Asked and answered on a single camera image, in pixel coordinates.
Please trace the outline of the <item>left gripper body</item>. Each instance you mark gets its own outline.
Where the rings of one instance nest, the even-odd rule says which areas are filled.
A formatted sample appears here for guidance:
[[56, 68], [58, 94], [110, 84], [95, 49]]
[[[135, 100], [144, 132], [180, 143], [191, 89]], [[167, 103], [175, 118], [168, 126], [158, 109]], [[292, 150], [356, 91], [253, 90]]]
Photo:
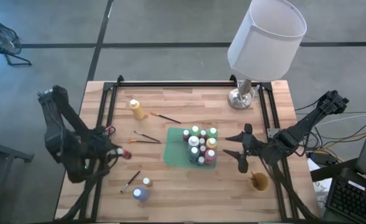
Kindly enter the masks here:
[[106, 154], [114, 149], [114, 144], [108, 138], [94, 138], [90, 141], [81, 141], [80, 144], [80, 162], [81, 173], [91, 174], [89, 165], [86, 164], [87, 159], [99, 160], [99, 167], [96, 174], [104, 174], [108, 171], [105, 164]]

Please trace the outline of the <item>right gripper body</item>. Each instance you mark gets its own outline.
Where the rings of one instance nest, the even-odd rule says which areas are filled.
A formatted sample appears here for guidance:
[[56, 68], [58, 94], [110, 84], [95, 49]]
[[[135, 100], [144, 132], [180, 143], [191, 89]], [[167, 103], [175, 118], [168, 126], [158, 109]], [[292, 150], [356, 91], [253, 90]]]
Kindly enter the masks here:
[[238, 170], [240, 173], [247, 173], [249, 163], [247, 162], [247, 156], [259, 156], [260, 151], [264, 147], [265, 143], [259, 141], [252, 134], [252, 125], [245, 124], [244, 131], [241, 132], [243, 152], [238, 156]]

